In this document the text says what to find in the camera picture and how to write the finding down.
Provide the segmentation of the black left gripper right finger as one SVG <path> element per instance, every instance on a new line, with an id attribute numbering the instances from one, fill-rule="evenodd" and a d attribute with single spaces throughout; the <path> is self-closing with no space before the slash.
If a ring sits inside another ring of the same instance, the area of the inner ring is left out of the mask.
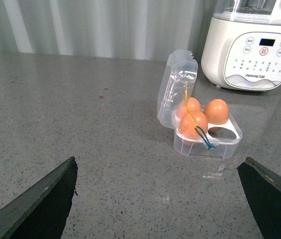
<path id="1" fill-rule="evenodd" d="M 251 157 L 237 170 L 263 238 L 281 239 L 281 176 Z"/>

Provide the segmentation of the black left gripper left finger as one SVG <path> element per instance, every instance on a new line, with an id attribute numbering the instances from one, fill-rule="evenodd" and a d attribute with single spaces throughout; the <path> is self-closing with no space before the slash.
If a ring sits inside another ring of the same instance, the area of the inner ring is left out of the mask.
<path id="1" fill-rule="evenodd" d="M 70 157 L 0 209 L 0 239 L 59 239 L 76 189 L 78 165 Z"/>

